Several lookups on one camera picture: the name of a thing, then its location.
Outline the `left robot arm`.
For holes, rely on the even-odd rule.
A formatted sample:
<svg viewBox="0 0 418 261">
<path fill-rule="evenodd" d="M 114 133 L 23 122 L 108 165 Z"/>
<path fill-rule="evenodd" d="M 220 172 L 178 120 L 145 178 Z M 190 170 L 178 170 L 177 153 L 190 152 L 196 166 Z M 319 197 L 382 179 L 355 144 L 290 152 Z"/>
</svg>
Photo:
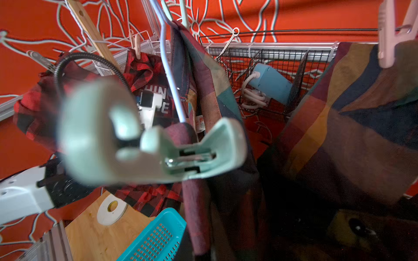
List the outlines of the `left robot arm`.
<svg viewBox="0 0 418 261">
<path fill-rule="evenodd" d="M 94 190 L 67 174 L 61 159 L 50 159 L 1 180 L 1 224 L 61 208 Z"/>
</svg>

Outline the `mint green clothespin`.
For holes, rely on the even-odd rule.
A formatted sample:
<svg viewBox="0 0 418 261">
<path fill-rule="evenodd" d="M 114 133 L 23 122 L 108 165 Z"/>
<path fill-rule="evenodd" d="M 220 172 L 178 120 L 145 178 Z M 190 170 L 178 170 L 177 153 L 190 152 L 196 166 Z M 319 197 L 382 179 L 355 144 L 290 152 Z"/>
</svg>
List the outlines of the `mint green clothespin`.
<svg viewBox="0 0 418 261">
<path fill-rule="evenodd" d="M 176 145 L 164 128 L 143 128 L 134 97 L 112 80 L 82 84 L 64 98 L 57 143 L 66 171 L 85 186 L 205 179 L 247 157 L 237 120 L 222 118 L 200 142 Z"/>
</svg>

